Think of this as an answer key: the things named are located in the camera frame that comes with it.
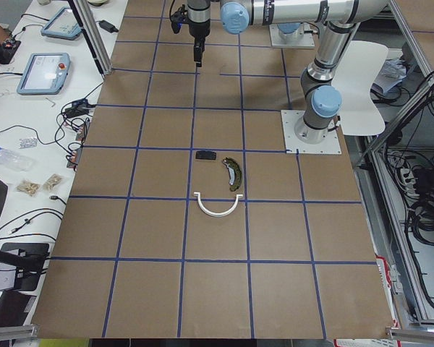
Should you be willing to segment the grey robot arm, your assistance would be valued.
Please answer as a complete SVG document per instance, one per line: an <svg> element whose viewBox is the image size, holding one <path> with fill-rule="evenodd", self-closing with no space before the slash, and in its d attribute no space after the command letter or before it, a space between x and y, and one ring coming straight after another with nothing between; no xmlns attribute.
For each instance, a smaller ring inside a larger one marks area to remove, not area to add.
<svg viewBox="0 0 434 347"><path fill-rule="evenodd" d="M221 1L220 19L232 35L250 25L269 27L272 44L317 49L301 76L306 110L297 121L297 138L316 145L332 130L341 108L341 93L332 86L336 68L361 22L371 19L386 1Z"/></svg>

